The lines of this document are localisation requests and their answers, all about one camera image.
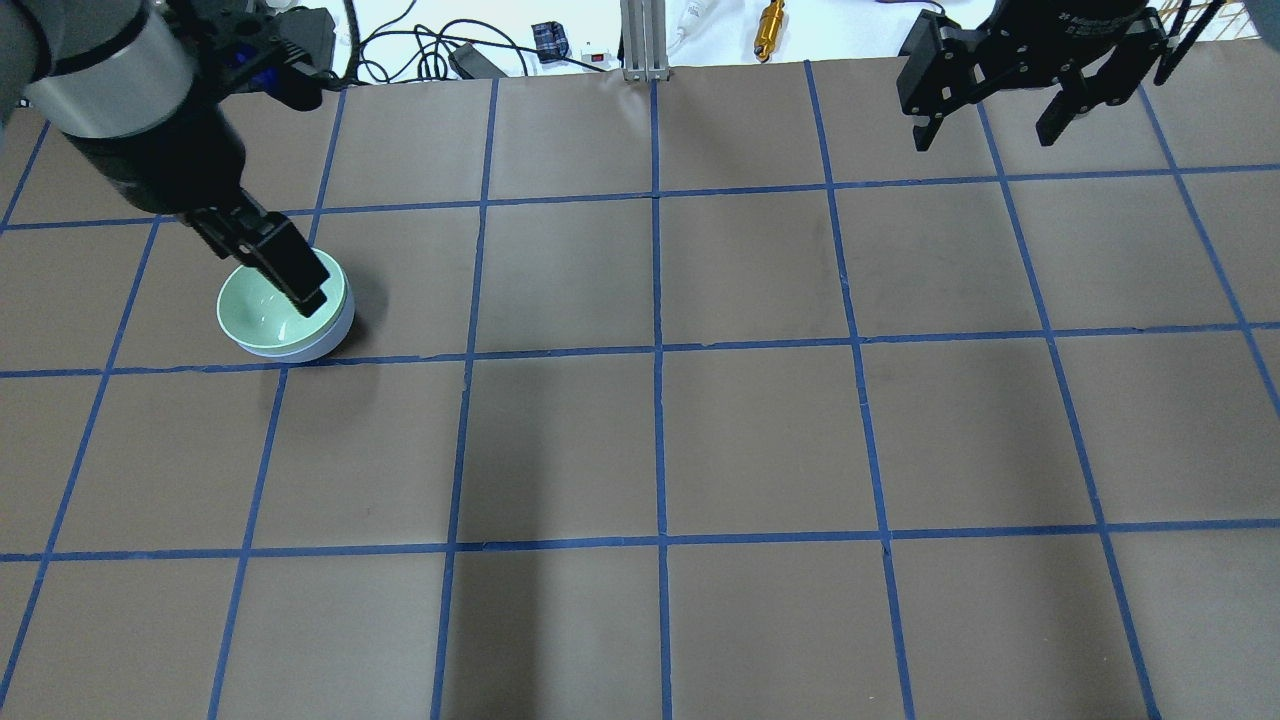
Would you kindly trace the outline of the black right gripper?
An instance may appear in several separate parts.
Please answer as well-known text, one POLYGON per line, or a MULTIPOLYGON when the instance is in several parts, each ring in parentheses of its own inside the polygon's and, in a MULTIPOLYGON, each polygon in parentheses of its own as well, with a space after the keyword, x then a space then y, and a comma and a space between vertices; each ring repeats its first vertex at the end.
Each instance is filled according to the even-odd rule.
POLYGON ((1201 37, 1190 1, 1166 26, 1147 1, 997 1, 974 29, 923 10, 899 51, 900 109, 927 152, 945 118, 992 94, 1056 88, 1036 122, 1052 147, 1076 117, 1129 101, 1149 72, 1164 85, 1201 37))

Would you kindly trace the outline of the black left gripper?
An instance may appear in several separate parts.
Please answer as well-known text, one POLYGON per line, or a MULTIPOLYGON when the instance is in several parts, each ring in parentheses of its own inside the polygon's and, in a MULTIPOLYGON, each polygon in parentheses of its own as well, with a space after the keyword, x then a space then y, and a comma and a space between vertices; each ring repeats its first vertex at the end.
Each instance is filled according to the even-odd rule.
POLYGON ((221 111, 262 92, 297 110, 323 101, 335 22, 264 1, 64 1, 60 129, 131 205, 180 222, 302 316, 330 278, 293 222, 243 187, 246 150, 221 111))

